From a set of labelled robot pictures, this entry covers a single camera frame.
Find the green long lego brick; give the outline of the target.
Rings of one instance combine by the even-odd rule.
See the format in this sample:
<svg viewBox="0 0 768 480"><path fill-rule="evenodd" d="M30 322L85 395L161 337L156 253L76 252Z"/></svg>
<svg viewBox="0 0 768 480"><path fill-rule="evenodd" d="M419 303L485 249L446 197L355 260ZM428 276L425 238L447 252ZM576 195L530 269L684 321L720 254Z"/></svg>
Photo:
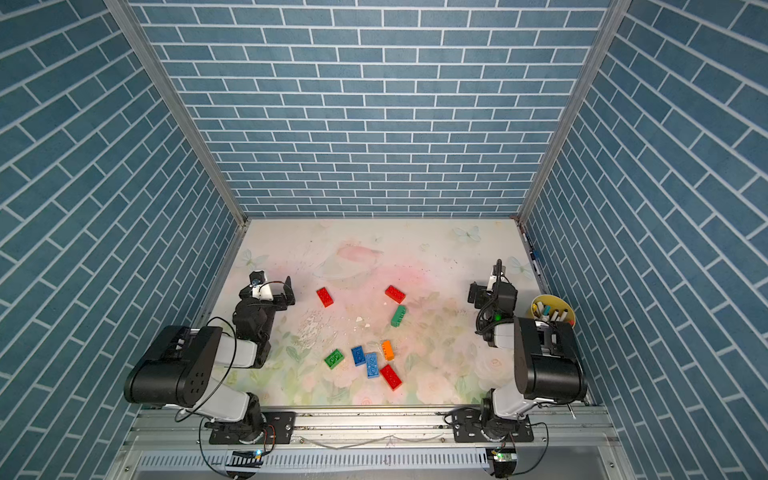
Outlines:
<svg viewBox="0 0 768 480"><path fill-rule="evenodd" d="M390 321L390 325L397 328L401 325L406 314L406 307L404 305L398 305Z"/></svg>

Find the orange lego brick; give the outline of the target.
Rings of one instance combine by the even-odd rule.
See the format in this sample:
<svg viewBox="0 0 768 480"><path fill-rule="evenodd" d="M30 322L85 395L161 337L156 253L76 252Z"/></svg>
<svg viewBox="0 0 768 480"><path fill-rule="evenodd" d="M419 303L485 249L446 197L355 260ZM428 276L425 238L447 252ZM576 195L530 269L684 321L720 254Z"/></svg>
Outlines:
<svg viewBox="0 0 768 480"><path fill-rule="evenodd" d="M387 362L392 361L395 358L394 350L392 348L391 343L386 340L381 343L381 349L384 355L384 358Z"/></svg>

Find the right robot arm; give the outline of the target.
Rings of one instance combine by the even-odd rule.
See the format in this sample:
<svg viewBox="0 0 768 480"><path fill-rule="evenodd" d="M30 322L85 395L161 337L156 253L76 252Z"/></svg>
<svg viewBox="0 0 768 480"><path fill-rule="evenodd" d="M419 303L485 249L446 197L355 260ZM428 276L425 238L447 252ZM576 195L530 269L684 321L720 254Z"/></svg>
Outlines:
<svg viewBox="0 0 768 480"><path fill-rule="evenodd" d="M473 282L468 302L477 309L475 334L490 347L513 352L513 382L492 388L473 427L490 441L530 441L529 413L569 406L587 395L573 326L515 314L517 289L497 272L487 285Z"/></svg>

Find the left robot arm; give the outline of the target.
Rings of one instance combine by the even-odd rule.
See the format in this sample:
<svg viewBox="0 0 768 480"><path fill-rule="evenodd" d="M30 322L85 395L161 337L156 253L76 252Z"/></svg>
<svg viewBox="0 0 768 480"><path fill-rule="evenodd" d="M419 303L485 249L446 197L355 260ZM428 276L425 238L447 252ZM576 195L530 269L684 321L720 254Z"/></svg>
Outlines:
<svg viewBox="0 0 768 480"><path fill-rule="evenodd" d="M295 304L291 279L270 281L264 271L253 271L239 298L230 321L214 317L199 329L163 328L129 373L124 398L132 404L177 407L177 422L200 416L212 445L288 444L294 412L264 412L256 394L237 391L211 375L216 365L227 375L265 365L275 315Z"/></svg>

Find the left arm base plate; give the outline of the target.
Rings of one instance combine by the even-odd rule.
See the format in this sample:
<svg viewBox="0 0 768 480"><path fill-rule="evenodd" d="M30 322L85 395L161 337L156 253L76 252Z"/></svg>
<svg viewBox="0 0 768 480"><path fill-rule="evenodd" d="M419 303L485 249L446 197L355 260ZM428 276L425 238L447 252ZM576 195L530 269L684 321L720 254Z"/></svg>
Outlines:
<svg viewBox="0 0 768 480"><path fill-rule="evenodd" d="M247 413L238 422L205 421L204 428L210 431L211 445L272 446L288 444L295 426L296 413L293 411Z"/></svg>

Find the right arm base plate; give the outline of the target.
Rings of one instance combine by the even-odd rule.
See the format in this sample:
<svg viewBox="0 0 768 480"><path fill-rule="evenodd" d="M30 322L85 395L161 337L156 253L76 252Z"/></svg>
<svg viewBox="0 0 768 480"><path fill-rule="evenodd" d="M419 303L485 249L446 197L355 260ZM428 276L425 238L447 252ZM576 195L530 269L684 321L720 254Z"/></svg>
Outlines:
<svg viewBox="0 0 768 480"><path fill-rule="evenodd" d="M529 420L508 420L476 408L464 407L443 417L456 443L526 443L534 440Z"/></svg>

